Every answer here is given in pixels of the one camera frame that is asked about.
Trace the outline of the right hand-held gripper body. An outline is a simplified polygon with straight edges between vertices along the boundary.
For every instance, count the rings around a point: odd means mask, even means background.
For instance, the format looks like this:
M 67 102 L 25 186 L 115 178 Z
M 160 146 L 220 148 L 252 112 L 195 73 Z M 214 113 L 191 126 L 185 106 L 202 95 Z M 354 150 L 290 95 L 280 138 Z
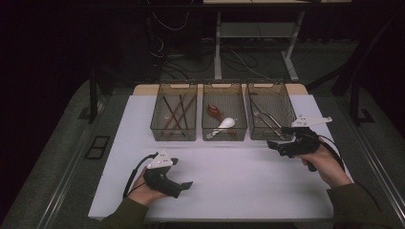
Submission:
M 291 123 L 290 127 L 295 128 L 292 135 L 294 140 L 279 145 L 279 154 L 293 158 L 299 155 L 312 154 L 320 147 L 320 139 L 316 132 L 310 127 L 318 124 L 332 122 L 331 117 L 300 116 Z

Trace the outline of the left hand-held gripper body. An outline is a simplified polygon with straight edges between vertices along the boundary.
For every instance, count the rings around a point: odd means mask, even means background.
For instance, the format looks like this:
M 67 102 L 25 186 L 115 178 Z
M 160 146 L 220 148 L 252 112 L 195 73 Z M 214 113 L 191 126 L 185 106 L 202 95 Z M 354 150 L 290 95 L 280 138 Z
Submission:
M 156 153 L 152 161 L 146 166 L 143 178 L 151 189 L 169 197 L 178 198 L 181 193 L 180 184 L 167 177 L 172 166 L 174 165 L 172 165 L 171 156 L 163 149 Z

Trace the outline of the metal knife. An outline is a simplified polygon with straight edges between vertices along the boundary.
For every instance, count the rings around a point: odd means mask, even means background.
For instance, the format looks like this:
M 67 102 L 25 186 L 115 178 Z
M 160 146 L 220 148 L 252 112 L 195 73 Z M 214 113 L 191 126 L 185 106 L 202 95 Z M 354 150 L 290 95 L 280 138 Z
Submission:
M 277 125 L 278 128 L 282 127 L 282 125 L 276 120 L 276 118 L 273 115 L 268 114 L 264 110 L 262 110 L 253 98 L 250 98 L 250 101 L 262 115 L 267 116 L 272 122 L 274 122 Z

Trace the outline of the metal fork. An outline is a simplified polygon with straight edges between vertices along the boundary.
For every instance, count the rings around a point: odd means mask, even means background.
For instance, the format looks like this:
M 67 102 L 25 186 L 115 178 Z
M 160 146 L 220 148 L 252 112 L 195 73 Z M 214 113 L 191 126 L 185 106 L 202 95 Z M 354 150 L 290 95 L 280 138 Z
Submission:
M 260 112 L 254 111 L 254 112 L 253 112 L 253 115 L 254 115 L 255 117 L 261 119 L 261 120 L 268 126 L 268 128 L 270 128 L 279 138 L 281 138 L 281 139 L 284 140 L 284 137 L 283 137 L 280 133 L 278 133 L 278 132 L 272 127 L 272 125 L 271 125 L 269 122 L 267 122 L 267 121 L 262 117 L 262 114 L 261 114 Z

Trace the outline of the smoky transparent plastic bin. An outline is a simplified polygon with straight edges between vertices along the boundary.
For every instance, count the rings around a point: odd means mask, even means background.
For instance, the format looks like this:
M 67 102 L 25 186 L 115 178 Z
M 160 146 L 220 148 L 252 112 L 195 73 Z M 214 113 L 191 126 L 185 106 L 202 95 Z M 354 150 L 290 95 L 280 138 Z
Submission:
M 231 117 L 235 120 L 232 131 L 237 132 L 234 137 L 228 132 L 221 132 L 207 139 L 206 135 L 219 127 L 221 121 L 207 112 L 207 105 L 216 106 L 222 114 L 222 118 Z M 202 93 L 202 139 L 205 141 L 243 141 L 247 129 L 245 117 L 245 103 L 243 90 L 240 83 L 206 83 Z
M 283 134 L 281 128 L 278 128 L 267 116 L 262 114 L 262 117 L 284 137 L 284 140 L 268 128 L 261 119 L 253 115 L 253 112 L 258 110 L 251 103 L 250 98 L 253 98 L 266 113 L 273 115 L 282 127 L 290 127 L 291 123 L 296 120 L 296 115 L 286 85 L 283 83 L 250 81 L 246 84 L 245 102 L 250 138 L 252 140 L 291 141 L 292 135 Z
M 196 83 L 159 86 L 150 129 L 156 141 L 194 141 L 197 126 Z

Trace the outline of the white ceramic spoon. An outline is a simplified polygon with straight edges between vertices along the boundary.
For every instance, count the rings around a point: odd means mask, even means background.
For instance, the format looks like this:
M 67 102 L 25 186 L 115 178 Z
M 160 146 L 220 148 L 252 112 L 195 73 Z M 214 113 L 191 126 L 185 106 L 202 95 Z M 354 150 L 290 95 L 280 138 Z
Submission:
M 210 139 L 221 132 L 228 132 L 230 135 L 235 136 L 236 132 L 232 131 L 231 128 L 235 126 L 235 120 L 231 117 L 225 118 L 219 127 L 215 128 L 211 133 L 206 135 L 207 139 Z

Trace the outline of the black chopstick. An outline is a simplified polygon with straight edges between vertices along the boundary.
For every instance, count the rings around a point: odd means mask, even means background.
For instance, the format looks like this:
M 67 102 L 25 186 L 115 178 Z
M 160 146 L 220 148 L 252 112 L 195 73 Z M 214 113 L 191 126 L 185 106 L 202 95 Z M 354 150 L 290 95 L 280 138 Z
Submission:
M 183 96 L 181 94 L 165 96 L 163 101 L 168 109 L 168 115 L 163 125 L 163 135 L 177 135 L 179 130 L 184 127 L 182 116 L 184 112 Z
M 185 94 L 184 94 L 184 95 L 180 95 L 181 114 L 182 114 L 182 120 L 183 120 L 183 122 L 184 122 L 184 127 L 185 127 L 185 128 L 188 128 L 187 120 L 186 120 L 186 117 L 185 117 L 184 103 L 183 103 L 183 97 L 184 97 L 184 96 L 185 96 Z

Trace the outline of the red-brown wooden spoon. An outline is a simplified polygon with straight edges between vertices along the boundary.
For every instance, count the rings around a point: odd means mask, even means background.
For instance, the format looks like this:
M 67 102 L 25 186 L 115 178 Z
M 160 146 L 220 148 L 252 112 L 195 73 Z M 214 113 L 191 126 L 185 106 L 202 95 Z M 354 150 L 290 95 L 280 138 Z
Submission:
M 221 111 L 214 105 L 212 104 L 208 104 L 207 105 L 207 112 L 217 118 L 219 121 L 223 121 L 224 119 L 222 118 L 222 114 Z M 237 132 L 236 131 L 229 131 L 229 134 L 236 137 L 237 136 Z

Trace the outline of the person's left hand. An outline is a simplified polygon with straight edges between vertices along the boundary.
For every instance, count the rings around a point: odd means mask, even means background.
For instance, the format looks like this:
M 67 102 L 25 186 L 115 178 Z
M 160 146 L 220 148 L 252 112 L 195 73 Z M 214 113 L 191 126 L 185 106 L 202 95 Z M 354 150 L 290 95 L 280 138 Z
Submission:
M 165 198 L 166 194 L 151 189 L 146 184 L 143 175 L 140 175 L 134 182 L 127 197 L 141 205 L 148 206 L 159 198 Z

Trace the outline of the person's right hand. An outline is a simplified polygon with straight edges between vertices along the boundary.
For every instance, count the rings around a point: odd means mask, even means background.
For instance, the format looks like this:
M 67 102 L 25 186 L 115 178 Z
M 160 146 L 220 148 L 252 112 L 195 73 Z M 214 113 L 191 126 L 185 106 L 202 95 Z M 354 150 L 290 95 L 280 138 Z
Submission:
M 347 176 L 332 153 L 324 146 L 320 146 L 315 153 L 299 155 L 298 158 L 306 166 L 311 163 L 318 171 L 320 177 L 331 187 L 351 184 L 351 179 Z

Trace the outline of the white table cover sheet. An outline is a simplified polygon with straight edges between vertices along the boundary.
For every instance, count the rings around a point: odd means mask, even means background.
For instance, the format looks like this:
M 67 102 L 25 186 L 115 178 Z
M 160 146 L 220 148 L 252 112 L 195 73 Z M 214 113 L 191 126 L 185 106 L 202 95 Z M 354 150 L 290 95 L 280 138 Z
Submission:
M 170 179 L 190 182 L 178 198 L 151 204 L 150 221 L 308 221 L 333 215 L 327 184 L 297 158 L 280 156 L 265 142 L 156 141 L 150 122 L 156 98 L 129 97 L 102 172 L 89 217 L 103 219 L 122 200 L 133 169 L 155 152 L 178 159 Z

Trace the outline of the black metal stand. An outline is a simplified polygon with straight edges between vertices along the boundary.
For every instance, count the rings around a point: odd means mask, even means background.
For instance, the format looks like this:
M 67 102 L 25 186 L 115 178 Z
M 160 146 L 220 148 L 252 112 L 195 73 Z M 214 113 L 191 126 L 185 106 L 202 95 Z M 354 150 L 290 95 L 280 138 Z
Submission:
M 360 84 L 357 80 L 354 80 L 351 88 L 350 117 L 357 126 L 360 126 L 362 123 L 374 123 L 369 111 L 359 107 L 359 99 Z
M 89 78 L 90 87 L 90 118 L 89 123 L 92 124 L 97 116 L 97 84 L 96 84 L 96 73 L 91 71 Z

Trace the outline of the metal floor rail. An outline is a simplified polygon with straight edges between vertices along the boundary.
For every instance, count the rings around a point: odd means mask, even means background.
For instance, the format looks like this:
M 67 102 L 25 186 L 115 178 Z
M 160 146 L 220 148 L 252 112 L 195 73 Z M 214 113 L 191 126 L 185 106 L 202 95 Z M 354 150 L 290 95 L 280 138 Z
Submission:
M 37 224 L 36 229 L 52 229 L 53 222 L 74 180 L 76 168 L 84 156 L 85 148 L 88 145 L 92 132 L 92 126 L 87 126 L 83 130 L 68 166 L 65 169 L 63 176 L 59 180 L 56 188 L 54 189 L 51 199 L 47 204 L 47 207 L 39 223 Z
M 390 122 L 350 124 L 356 146 L 346 156 L 350 171 L 405 229 L 405 139 Z

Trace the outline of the white metal desk frame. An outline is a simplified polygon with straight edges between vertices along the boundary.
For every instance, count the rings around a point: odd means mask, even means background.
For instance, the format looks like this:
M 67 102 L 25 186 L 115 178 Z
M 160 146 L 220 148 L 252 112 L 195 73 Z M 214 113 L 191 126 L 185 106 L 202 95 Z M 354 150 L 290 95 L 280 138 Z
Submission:
M 314 7 L 348 4 L 352 0 L 203 0 L 207 6 L 233 7 L 242 10 L 271 10 L 273 7 Z M 254 19 L 252 22 L 225 22 L 223 10 L 216 12 L 216 36 L 214 55 L 214 74 L 216 79 L 222 78 L 221 39 L 222 38 L 287 38 L 288 46 L 281 51 L 288 77 L 298 82 L 299 77 L 291 61 L 295 43 L 308 10 L 296 10 L 291 19 Z

